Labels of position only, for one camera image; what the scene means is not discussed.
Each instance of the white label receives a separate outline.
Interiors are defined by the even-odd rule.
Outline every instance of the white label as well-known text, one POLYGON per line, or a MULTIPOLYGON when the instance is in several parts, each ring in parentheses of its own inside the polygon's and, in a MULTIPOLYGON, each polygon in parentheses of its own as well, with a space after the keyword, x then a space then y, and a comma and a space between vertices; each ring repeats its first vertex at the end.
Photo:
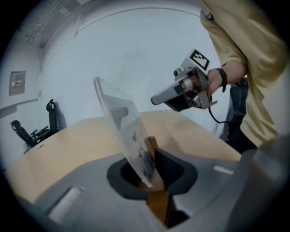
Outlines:
POLYGON ((232 169, 226 168, 226 167, 222 167, 222 166, 218 166, 215 165, 213 167, 213 170, 217 171, 217 172, 222 172, 225 174, 229 174, 229 175, 233 175, 234 171, 232 169))
POLYGON ((66 213, 69 211, 73 203, 81 195, 82 190, 76 187, 70 190, 61 198, 57 205, 50 211, 48 217, 56 223, 61 223, 66 213))

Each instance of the black wrist strap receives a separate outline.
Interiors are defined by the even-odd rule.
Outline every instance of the black wrist strap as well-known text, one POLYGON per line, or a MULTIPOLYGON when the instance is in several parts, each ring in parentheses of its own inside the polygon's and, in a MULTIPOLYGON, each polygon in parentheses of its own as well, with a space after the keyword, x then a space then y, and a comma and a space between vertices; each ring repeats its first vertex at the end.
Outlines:
POLYGON ((222 92, 225 92, 227 87, 227 74, 222 68, 216 68, 219 71, 222 77, 222 92))

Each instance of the clear plastic panel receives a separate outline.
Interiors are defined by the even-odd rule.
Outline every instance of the clear plastic panel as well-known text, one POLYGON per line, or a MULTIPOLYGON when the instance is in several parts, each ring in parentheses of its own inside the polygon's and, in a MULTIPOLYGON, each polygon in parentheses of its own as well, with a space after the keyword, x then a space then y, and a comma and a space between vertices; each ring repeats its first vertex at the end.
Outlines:
POLYGON ((124 156, 141 180, 152 187, 154 161, 133 98, 99 77, 94 79, 94 85, 108 124, 122 144, 124 156))

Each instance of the hand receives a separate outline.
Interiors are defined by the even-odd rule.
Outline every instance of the hand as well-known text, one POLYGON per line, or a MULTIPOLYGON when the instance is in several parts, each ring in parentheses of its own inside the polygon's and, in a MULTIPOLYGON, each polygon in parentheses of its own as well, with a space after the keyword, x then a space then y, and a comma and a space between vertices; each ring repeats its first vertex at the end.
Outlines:
MULTIPOLYGON (((192 75, 190 79, 193 87, 196 90, 200 91, 201 87, 197 75, 195 74, 192 75)), ((222 77, 219 71, 216 69, 209 70, 208 81, 209 81, 208 94, 211 96, 219 87, 222 86, 222 77)), ((183 89, 185 89, 185 84, 183 82, 180 85, 183 89)))

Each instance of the office chair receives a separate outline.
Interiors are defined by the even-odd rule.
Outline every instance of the office chair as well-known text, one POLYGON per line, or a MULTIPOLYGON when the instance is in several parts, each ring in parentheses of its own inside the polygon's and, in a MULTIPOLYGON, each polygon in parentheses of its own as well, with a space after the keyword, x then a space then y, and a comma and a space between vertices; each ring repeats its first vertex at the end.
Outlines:
POLYGON ((11 122, 12 129, 18 134, 18 136, 27 143, 28 146, 33 148, 35 145, 37 145, 37 141, 34 141, 34 139, 26 132, 26 130, 21 126, 20 122, 18 120, 14 120, 11 122))
POLYGON ((58 132, 58 125, 57 125, 57 119, 56 119, 56 106, 53 102, 53 99, 49 101, 49 103, 46 105, 46 110, 48 111, 49 116, 49 127, 51 131, 51 135, 58 132))

